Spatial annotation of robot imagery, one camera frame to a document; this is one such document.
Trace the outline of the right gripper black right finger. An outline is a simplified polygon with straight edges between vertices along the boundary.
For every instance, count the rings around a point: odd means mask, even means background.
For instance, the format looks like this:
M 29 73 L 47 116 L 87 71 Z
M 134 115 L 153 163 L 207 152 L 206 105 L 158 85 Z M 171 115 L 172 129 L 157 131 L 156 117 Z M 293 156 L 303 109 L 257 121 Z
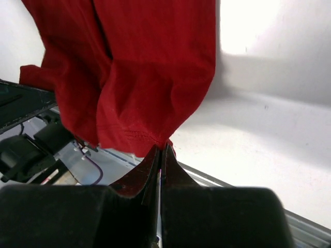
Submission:
M 267 188 L 203 187 L 179 165 L 173 148 L 161 159 L 164 247 L 293 247 L 283 206 Z

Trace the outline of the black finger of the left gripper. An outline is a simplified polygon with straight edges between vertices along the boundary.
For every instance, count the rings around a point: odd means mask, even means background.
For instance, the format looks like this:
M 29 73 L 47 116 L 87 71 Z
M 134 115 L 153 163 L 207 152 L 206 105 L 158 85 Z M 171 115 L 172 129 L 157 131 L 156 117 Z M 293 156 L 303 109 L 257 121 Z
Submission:
M 1 134 L 55 106 L 51 91 L 1 80 Z

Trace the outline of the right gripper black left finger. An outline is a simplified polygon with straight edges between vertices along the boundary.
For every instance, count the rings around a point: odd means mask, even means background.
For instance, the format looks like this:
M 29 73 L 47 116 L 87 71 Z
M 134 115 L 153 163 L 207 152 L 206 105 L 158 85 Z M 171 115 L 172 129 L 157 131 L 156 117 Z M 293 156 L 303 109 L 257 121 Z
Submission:
M 1 189 L 1 247 L 152 247 L 160 150 L 110 185 Z

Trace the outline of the dark red t-shirt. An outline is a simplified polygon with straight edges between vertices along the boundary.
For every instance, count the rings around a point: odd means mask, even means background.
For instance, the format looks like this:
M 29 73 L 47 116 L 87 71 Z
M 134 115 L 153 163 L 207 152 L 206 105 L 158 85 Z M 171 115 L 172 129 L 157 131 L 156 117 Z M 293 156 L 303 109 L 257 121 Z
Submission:
M 216 66 L 214 1 L 24 1 L 45 54 L 20 83 L 55 93 L 61 121 L 144 157 L 199 107 Z

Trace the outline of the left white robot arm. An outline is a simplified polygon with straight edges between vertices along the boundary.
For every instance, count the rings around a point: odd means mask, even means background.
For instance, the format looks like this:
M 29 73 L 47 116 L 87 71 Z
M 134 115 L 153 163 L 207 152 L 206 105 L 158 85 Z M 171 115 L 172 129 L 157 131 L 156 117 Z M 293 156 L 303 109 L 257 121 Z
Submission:
M 55 155 L 74 140 L 64 128 L 55 107 L 55 94 L 1 80 L 1 134 L 20 127 L 20 132 L 1 140 L 1 181 L 28 182 L 56 164 Z M 24 123 L 36 117 L 46 126 L 30 137 Z

